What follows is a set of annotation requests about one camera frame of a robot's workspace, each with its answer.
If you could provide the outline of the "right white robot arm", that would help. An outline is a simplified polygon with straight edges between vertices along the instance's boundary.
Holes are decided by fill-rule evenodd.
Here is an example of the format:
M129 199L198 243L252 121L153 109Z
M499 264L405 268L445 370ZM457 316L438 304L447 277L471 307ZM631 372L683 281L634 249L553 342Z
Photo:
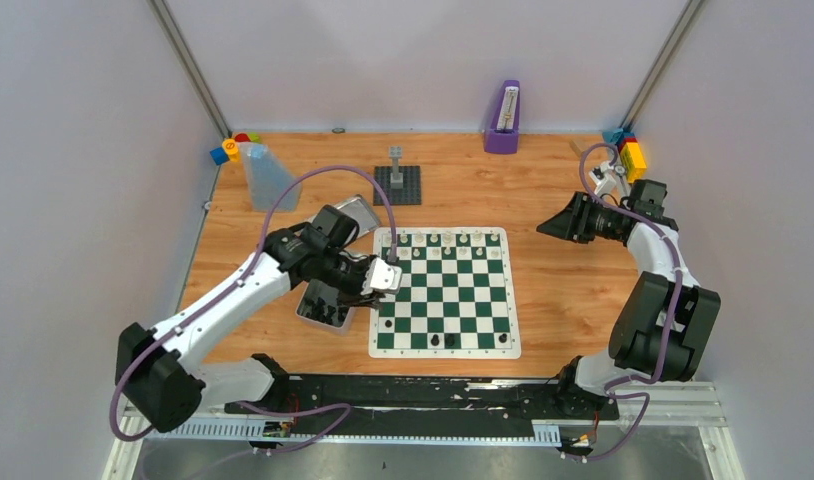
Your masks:
M700 286L678 250L676 222L665 216L665 184L639 180L617 205L574 194L537 232L586 244L619 241L639 276L605 350L573 358L558 373L552 399L560 413L579 417L602 407L622 381L690 380L696 373L721 308L720 295Z

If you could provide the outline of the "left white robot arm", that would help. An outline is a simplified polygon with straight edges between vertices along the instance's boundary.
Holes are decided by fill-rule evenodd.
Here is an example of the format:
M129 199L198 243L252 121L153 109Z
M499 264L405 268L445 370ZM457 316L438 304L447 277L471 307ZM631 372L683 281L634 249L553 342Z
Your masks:
M340 306L377 307L398 289L401 271L386 257L348 251L358 232L355 219L326 205L311 222L265 234L229 277L181 312L151 327L127 326L117 342L109 412L114 434L137 438L119 427L121 399L142 414L150 431L162 433L214 405L253 401L266 413L281 411L290 389L264 356L215 365L203 361L245 320L302 283L335 290Z

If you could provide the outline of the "metal tin with black pieces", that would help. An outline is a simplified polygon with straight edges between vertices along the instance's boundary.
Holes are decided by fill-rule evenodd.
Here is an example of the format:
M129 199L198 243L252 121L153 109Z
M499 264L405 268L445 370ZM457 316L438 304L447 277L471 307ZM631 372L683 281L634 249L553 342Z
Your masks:
M346 335L356 308L339 302L339 291L318 280L309 282L296 307L296 316L303 322L333 334Z

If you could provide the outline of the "green white chess mat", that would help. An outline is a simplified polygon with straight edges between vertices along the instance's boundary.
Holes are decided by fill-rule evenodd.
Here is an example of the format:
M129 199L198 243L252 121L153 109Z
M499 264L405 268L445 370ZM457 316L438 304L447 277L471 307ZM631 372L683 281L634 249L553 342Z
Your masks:
M381 258L395 252L401 287L370 314L373 358L515 360L522 352L507 232L502 227L381 228ZM385 322L393 321L392 328ZM444 335L459 335L457 348ZM507 344L498 337L507 333ZM438 335L440 344L430 339Z

